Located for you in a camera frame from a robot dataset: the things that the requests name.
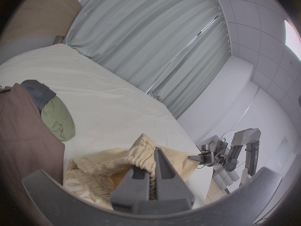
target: navy blue cloth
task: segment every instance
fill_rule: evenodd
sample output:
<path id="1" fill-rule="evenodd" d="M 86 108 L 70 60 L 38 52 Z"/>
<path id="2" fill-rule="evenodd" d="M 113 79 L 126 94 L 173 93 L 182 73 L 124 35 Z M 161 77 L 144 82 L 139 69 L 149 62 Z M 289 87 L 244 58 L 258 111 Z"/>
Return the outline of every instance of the navy blue cloth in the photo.
<path id="1" fill-rule="evenodd" d="M 23 81 L 21 85 L 29 93 L 40 114 L 42 113 L 43 107 L 56 96 L 56 93 L 49 89 L 49 87 L 41 84 L 37 80 L 26 80 Z"/>

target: curtain fold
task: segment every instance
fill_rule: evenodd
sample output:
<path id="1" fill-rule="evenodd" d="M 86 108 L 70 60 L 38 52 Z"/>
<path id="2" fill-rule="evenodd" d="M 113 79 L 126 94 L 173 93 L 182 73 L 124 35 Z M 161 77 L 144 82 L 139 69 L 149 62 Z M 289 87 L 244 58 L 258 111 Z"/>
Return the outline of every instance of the curtain fold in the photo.
<path id="1" fill-rule="evenodd" d="M 154 84 L 177 117 L 230 55 L 221 16 L 196 37 L 219 14 L 215 0 L 89 0 L 65 43 L 144 92 Z"/>

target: white bed sheet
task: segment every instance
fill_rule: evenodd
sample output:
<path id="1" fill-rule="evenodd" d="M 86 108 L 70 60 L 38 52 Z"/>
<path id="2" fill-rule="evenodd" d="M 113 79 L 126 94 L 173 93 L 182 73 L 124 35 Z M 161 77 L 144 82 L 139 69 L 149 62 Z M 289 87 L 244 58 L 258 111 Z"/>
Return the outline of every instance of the white bed sheet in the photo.
<path id="1" fill-rule="evenodd" d="M 198 149 L 166 106 L 64 44 L 18 55 L 0 66 L 0 85 L 36 79 L 62 99 L 76 135 L 65 142 L 64 173 L 70 159 L 111 148 L 129 149 L 142 134 L 158 145 L 183 152 Z M 194 208 L 207 196 L 212 168 L 196 170 L 187 181 Z"/>

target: wooden panel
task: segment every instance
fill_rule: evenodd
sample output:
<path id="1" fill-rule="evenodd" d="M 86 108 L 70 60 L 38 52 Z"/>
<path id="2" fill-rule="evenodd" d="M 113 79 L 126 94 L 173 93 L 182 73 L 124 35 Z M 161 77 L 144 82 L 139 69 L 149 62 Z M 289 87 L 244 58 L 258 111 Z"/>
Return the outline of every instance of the wooden panel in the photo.
<path id="1" fill-rule="evenodd" d="M 30 35 L 65 36 L 81 7 L 77 0 L 25 0 L 8 22 L 0 44 Z"/>

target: green garment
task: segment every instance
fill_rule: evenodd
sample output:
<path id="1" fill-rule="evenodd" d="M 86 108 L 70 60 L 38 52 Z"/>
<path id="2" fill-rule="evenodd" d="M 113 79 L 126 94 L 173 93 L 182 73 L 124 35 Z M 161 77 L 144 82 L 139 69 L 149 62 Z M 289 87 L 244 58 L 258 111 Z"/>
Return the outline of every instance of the green garment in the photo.
<path id="1" fill-rule="evenodd" d="M 75 136 L 72 117 L 57 96 L 53 97 L 42 109 L 41 118 L 44 125 L 60 140 L 68 141 Z"/>

